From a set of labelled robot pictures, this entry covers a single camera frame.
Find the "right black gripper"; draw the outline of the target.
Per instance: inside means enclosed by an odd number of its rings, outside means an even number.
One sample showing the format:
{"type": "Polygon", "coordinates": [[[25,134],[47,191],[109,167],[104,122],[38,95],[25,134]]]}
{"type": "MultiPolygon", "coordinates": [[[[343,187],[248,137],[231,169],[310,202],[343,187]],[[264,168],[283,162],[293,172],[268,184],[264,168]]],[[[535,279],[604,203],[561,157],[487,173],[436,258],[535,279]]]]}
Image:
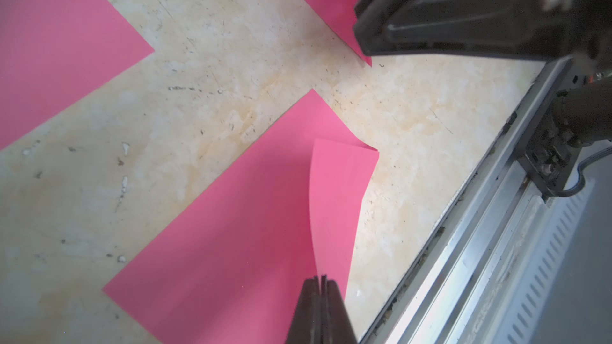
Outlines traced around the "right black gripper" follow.
{"type": "Polygon", "coordinates": [[[611,69],[611,0],[360,0],[354,33],[368,56],[573,57],[611,69]]]}

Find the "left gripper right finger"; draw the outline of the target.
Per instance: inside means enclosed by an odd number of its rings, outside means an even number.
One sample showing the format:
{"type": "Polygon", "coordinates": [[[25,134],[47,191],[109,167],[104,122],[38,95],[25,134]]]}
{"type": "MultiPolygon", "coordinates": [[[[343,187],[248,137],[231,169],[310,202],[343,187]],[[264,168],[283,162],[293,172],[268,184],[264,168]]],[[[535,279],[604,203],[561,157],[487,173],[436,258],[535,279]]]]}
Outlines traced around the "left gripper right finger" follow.
{"type": "Polygon", "coordinates": [[[336,281],[323,276],[321,298],[321,342],[323,344],[357,344],[336,281]]]}

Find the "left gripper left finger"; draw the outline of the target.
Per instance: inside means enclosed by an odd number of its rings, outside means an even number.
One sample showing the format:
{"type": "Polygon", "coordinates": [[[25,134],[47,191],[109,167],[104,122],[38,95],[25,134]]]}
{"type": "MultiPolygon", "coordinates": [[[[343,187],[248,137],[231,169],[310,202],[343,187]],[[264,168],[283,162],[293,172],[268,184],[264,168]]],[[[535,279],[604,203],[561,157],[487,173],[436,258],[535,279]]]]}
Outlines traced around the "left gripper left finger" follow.
{"type": "Polygon", "coordinates": [[[323,282],[326,276],[304,281],[291,321],[286,344],[322,344],[323,282]]]}

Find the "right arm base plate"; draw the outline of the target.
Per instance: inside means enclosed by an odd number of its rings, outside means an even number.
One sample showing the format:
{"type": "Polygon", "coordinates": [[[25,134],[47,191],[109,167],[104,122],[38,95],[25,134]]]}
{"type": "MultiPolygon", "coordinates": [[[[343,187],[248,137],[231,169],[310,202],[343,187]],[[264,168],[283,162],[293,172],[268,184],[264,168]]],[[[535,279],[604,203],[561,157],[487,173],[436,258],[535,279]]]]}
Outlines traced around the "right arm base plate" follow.
{"type": "Polygon", "coordinates": [[[549,106],[536,113],[516,145],[514,157],[545,197],[564,190],[579,159],[582,148],[570,146],[569,136],[556,126],[549,106]]]}

